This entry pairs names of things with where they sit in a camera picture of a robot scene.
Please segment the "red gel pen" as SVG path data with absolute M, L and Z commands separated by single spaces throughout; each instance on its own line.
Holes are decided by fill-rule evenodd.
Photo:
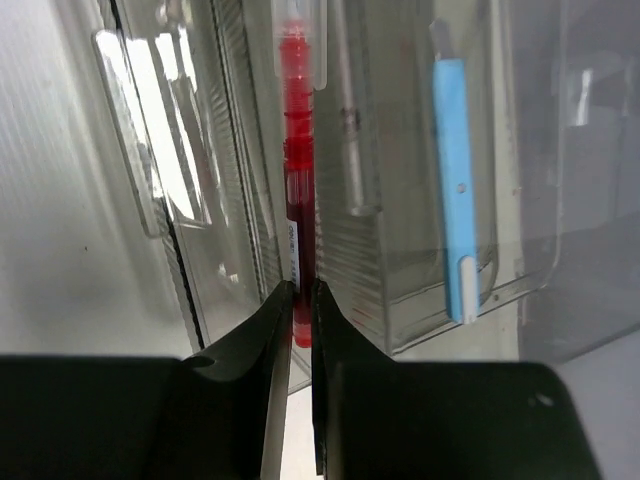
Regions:
M 294 285 L 293 338 L 312 345 L 316 278 L 314 93 L 327 83 L 327 3 L 271 2 L 274 69 L 281 83 L 287 243 Z

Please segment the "clear acrylic drawer organizer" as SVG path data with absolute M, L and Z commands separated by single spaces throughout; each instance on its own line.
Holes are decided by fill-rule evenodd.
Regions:
M 272 1 L 102 1 L 93 42 L 193 350 L 291 281 Z M 639 5 L 325 1 L 316 278 L 397 360 L 639 375 Z M 430 25 L 464 60 L 479 311 L 447 314 Z

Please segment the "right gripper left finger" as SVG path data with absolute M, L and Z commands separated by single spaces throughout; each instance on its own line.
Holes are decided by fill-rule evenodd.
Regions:
M 179 360 L 5 355 L 5 479 L 276 479 L 293 287 Z

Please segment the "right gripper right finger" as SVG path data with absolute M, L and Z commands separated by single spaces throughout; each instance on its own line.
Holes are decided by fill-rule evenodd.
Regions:
M 326 479 L 598 479 L 572 398 L 531 362 L 398 362 L 312 293 L 315 462 Z

